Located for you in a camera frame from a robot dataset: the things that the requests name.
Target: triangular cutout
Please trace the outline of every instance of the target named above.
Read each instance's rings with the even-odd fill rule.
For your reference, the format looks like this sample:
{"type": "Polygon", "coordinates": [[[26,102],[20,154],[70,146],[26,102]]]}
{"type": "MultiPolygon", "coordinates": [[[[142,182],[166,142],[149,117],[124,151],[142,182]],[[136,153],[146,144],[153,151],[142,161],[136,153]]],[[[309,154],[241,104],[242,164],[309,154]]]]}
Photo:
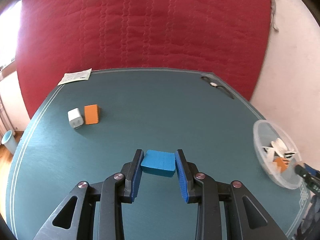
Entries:
{"type": "Polygon", "coordinates": [[[75,212],[76,203],[78,198],[73,196],[61,209],[59,214],[52,221],[52,225],[55,227],[60,227],[64,229],[69,229],[71,227],[71,222],[73,218],[73,213],[75,212]]]}
{"type": "Polygon", "coordinates": [[[265,227],[268,222],[247,196],[242,197],[250,229],[265,227]]]}

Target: white line border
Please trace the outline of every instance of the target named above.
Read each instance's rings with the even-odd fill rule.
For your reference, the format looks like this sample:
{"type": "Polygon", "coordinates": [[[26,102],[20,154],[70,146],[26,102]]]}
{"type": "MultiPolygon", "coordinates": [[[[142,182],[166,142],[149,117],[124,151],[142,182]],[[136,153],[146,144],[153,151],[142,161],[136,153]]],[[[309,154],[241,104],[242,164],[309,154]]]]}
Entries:
{"type": "MultiPolygon", "coordinates": [[[[263,117],[262,115],[259,115],[259,113],[257,113],[249,104],[248,102],[246,102],[238,93],[234,92],[234,90],[225,82],[223,82],[220,78],[218,78],[217,76],[215,76],[212,73],[208,73],[208,72],[201,72],[201,71],[192,71],[192,70],[179,70],[179,69],[169,69],[169,68],[161,68],[161,69],[153,69],[153,68],[142,68],[142,69],[135,69],[135,68],[128,68],[128,69],[109,69],[109,70],[93,70],[91,72],[91,74],[100,74],[100,73],[113,73],[113,72],[126,72],[126,71],[168,71],[168,72],[181,72],[181,73],[194,73],[194,74],[200,74],[200,75],[206,75],[209,76],[213,79],[218,80],[221,84],[223,84],[226,88],[229,89],[229,91],[232,92],[232,94],[234,94],[259,120],[261,120],[263,117]]],[[[60,90],[64,87],[64,85],[60,86],[57,88],[57,90],[54,92],[54,94],[51,96],[51,98],[49,99],[49,101],[46,103],[46,105],[44,106],[44,108],[41,110],[41,112],[39,113],[38,117],[36,118],[35,122],[33,123],[25,141],[23,142],[22,148],[19,152],[19,156],[14,168],[14,172],[13,172],[13,177],[12,177],[12,183],[11,183],[11,190],[10,190],[10,204],[9,204],[9,210],[10,210],[10,223],[11,223],[11,228],[12,230],[14,230],[14,235],[17,237],[17,231],[16,231],[16,227],[15,227],[15,219],[14,219],[14,196],[15,196],[15,189],[16,189],[16,184],[17,184],[17,177],[18,177],[18,173],[19,173],[19,169],[21,166],[21,162],[22,162],[22,158],[24,156],[24,153],[26,151],[26,148],[28,146],[28,143],[33,135],[34,130],[36,129],[40,119],[42,118],[43,114],[45,113],[45,111],[47,110],[47,108],[49,107],[49,105],[52,103],[53,99],[57,96],[57,94],[60,92],[60,90]]],[[[300,207],[300,210],[296,216],[296,218],[294,219],[292,225],[289,227],[286,236],[289,236],[293,229],[295,228],[305,206],[307,204],[307,201],[305,201],[305,204],[303,206],[300,207]]]]}

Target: silver screw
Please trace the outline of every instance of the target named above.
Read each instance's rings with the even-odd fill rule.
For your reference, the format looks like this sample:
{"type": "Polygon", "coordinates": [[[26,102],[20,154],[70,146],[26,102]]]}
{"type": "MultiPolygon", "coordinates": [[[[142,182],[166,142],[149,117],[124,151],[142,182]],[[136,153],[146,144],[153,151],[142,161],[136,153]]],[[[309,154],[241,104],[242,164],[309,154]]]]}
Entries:
{"type": "Polygon", "coordinates": [[[114,179],[122,179],[123,178],[123,174],[122,173],[116,173],[114,176],[113,176],[114,179]]]}
{"type": "Polygon", "coordinates": [[[79,188],[85,188],[87,186],[87,183],[85,182],[85,181],[81,181],[81,182],[79,182],[79,184],[78,184],[78,187],[79,188]]]}
{"type": "Polygon", "coordinates": [[[202,173],[202,172],[199,172],[199,173],[196,174],[196,178],[197,179],[204,179],[205,178],[205,174],[202,173]]]}
{"type": "Polygon", "coordinates": [[[237,181],[237,180],[235,180],[235,181],[232,183],[232,185],[233,185],[234,187],[236,187],[236,188],[240,188],[240,187],[242,186],[242,183],[239,182],[239,181],[237,181]]]}

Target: orange block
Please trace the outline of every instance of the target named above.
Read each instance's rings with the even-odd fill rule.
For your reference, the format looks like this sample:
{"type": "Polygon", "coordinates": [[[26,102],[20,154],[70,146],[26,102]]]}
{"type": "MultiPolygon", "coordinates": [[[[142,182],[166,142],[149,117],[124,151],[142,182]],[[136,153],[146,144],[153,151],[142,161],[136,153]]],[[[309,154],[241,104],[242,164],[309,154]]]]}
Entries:
{"type": "Polygon", "coordinates": [[[94,124],[99,122],[99,106],[91,105],[84,107],[85,124],[94,124]]]}
{"type": "Polygon", "coordinates": [[[277,163],[278,167],[281,168],[280,172],[284,172],[287,169],[289,164],[288,159],[280,158],[280,157],[275,158],[274,162],[277,163]]]}

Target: blue wooden block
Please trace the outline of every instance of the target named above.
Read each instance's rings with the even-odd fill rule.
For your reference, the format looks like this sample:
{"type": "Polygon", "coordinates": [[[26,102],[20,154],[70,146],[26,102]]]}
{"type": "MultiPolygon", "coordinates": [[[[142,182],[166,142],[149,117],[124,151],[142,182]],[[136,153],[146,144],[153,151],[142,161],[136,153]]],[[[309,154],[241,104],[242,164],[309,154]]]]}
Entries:
{"type": "Polygon", "coordinates": [[[143,172],[172,177],[176,171],[174,153],[148,150],[141,163],[143,172]]]}

